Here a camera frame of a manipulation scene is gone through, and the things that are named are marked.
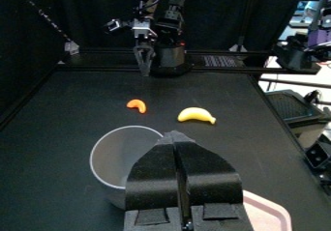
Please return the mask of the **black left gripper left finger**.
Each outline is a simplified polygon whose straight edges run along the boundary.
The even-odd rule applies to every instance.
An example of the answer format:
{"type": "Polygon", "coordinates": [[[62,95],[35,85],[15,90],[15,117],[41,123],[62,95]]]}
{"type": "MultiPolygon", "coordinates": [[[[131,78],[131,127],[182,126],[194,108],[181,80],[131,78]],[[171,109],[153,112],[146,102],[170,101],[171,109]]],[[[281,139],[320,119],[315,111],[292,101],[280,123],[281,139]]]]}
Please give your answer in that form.
{"type": "Polygon", "coordinates": [[[178,184],[170,133],[133,165],[123,231],[179,231],[178,184]]]}

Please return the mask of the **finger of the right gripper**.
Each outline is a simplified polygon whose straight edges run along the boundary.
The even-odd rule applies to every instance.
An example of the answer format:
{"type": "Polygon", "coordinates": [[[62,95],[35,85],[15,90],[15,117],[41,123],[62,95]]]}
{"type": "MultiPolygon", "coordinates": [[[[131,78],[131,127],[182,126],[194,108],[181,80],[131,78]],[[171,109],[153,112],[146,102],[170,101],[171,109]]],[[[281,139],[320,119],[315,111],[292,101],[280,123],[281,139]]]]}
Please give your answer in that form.
{"type": "Polygon", "coordinates": [[[155,56],[154,47],[150,45],[146,45],[145,51],[146,51],[146,56],[145,56],[145,74],[143,75],[149,76],[150,67],[151,67],[154,56],[155,56]]]}
{"type": "Polygon", "coordinates": [[[141,46],[133,48],[133,53],[137,61],[137,65],[141,71],[141,74],[145,76],[145,61],[143,61],[143,49],[141,46]]]}

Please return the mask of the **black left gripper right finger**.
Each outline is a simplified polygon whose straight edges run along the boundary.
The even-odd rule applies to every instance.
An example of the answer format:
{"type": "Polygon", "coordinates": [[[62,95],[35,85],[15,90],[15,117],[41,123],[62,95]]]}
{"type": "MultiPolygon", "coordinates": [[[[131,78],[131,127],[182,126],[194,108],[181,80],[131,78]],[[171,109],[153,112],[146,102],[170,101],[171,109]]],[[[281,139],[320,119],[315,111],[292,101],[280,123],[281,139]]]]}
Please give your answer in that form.
{"type": "Polygon", "coordinates": [[[173,144],[193,231],[253,231],[234,167],[178,131],[173,144]]]}

